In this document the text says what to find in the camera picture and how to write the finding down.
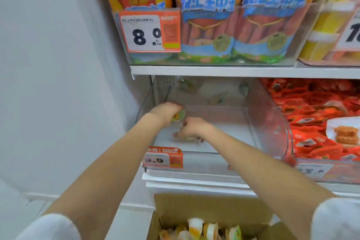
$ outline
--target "price number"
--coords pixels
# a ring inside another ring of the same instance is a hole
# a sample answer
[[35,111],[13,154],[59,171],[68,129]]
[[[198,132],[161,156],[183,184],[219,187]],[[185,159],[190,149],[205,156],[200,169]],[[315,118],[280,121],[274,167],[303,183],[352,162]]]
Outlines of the price number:
[[296,166],[296,168],[309,177],[321,179],[334,166],[335,165],[329,163],[300,163],[298,166]]
[[164,51],[158,15],[120,17],[129,52]]
[[342,33],[335,50],[360,51],[360,8],[358,8]]
[[170,167],[170,157],[165,153],[147,152],[142,162],[145,166]]

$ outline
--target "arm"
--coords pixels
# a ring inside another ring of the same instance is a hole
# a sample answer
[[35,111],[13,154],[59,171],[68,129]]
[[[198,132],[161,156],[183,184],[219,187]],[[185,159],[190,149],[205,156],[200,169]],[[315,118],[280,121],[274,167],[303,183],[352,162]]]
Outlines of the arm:
[[105,239],[149,144],[181,108],[164,103],[144,115],[71,184],[45,215],[59,213],[68,217],[82,240]]
[[298,170],[206,123],[187,118],[180,137],[206,140],[285,223],[299,240],[310,239],[311,221],[322,202],[336,197]]

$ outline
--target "white wall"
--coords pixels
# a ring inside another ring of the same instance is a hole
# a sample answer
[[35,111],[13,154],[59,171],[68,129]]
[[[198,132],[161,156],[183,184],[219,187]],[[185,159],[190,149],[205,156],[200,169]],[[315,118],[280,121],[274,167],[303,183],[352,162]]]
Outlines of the white wall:
[[[0,4],[0,177],[59,195],[133,125],[148,77],[132,81],[104,0]],[[150,205],[139,180],[123,202]]]

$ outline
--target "hand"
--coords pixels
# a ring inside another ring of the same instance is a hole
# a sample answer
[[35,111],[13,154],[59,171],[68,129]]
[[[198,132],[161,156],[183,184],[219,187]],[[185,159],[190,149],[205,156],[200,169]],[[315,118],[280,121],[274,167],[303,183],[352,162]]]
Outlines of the hand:
[[175,102],[165,102],[154,107],[150,114],[154,115],[160,122],[161,127],[167,127],[171,123],[174,115],[183,109],[182,105]]
[[180,138],[198,138],[201,142],[204,142],[204,136],[207,129],[210,126],[207,121],[202,118],[188,117],[182,123],[182,129],[179,132],[173,134],[174,137]]

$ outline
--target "shelf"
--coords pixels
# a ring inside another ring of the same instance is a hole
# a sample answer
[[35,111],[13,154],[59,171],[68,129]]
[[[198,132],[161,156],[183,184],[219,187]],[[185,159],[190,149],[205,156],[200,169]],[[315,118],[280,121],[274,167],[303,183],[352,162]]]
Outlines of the shelf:
[[317,67],[299,61],[294,66],[282,67],[132,65],[130,68],[133,75],[360,79],[360,67]]

